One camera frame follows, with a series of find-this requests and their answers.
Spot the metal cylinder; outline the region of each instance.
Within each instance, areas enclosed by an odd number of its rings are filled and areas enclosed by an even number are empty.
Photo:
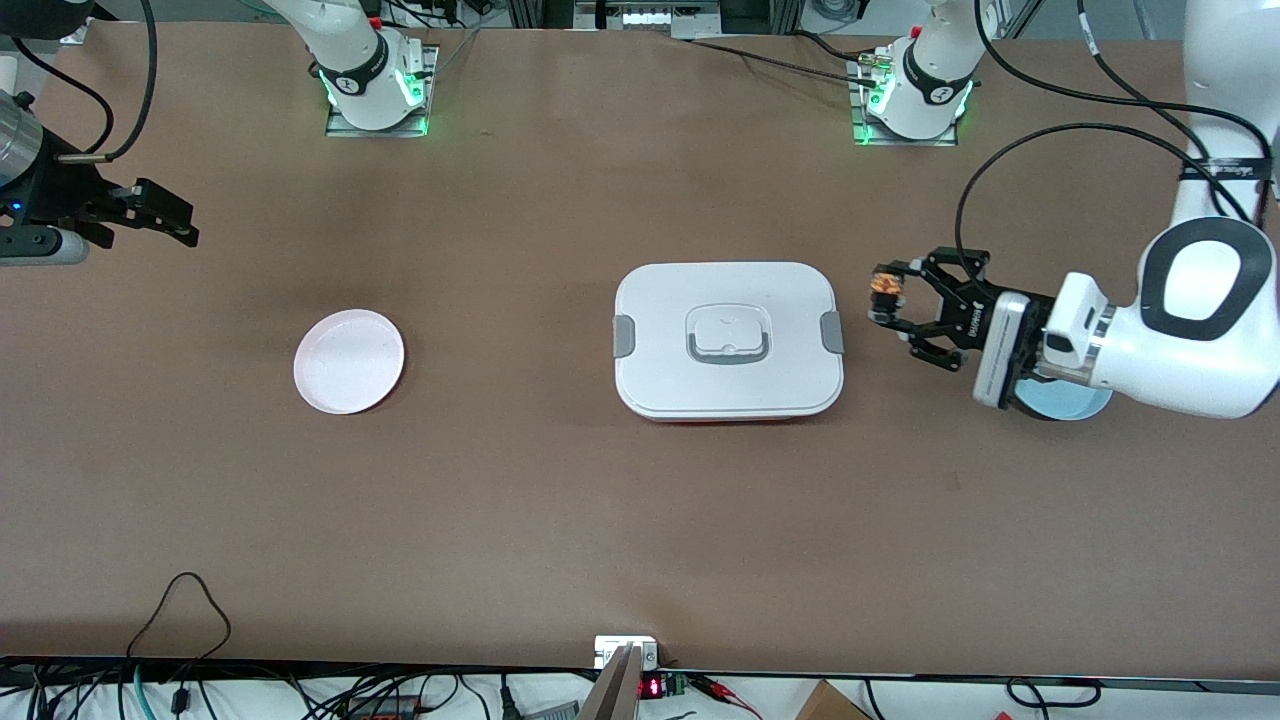
[[[45,128],[35,115],[0,91],[0,187],[18,178],[36,161]]]

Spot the white bracket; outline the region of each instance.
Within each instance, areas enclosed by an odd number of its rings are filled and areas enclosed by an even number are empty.
[[[593,667],[603,670],[609,659],[613,657],[613,652],[628,644],[637,644],[644,651],[643,667],[646,673],[658,669],[658,641],[649,635],[595,635],[595,664]]]

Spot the white plate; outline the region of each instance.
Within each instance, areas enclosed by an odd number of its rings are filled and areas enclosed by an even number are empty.
[[[378,405],[404,369],[404,340],[372,310],[343,310],[316,323],[293,356],[293,382],[312,407],[349,415]]]

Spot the table surface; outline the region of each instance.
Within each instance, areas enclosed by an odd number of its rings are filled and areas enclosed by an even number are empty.
[[[0,282],[0,651],[119,653],[189,569],[234,623],[223,656],[580,665],[595,634],[644,632],[686,667],[1280,679],[1274,407],[1222,423],[1117,398],[1039,423],[864,319],[872,266],[950,242],[996,149],[1055,122],[1161,128],[1149,114],[984,64],[959,147],[860,147],[838,83],[648,33],[511,31],[445,70],[429,137],[339,141],[289,28],[160,41],[146,132],[105,173],[192,201],[200,247],[122,231]],[[736,42],[838,69],[801,40]],[[1108,90],[1082,46],[1005,47]],[[1176,45],[1107,51],[1180,96]],[[116,142],[142,29],[95,26],[64,55],[115,104]],[[60,85],[37,110],[73,142],[100,122]],[[1128,302],[1176,165],[1128,137],[1037,141],[984,178],[969,245],[996,282],[1052,293],[1088,270]],[[745,259],[831,279],[840,400],[773,424],[631,414],[617,283]],[[344,307],[392,318],[408,363],[383,405],[329,416],[292,356]],[[218,630],[183,585],[140,652]]]

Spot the black plug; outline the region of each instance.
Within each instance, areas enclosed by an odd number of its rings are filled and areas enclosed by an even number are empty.
[[[507,675],[502,675],[502,720],[524,720],[520,708],[516,707],[516,698],[511,697],[511,688],[507,685]]]
[[[169,712],[177,717],[191,707],[191,691],[187,688],[178,688],[173,691],[173,700],[169,701]]]

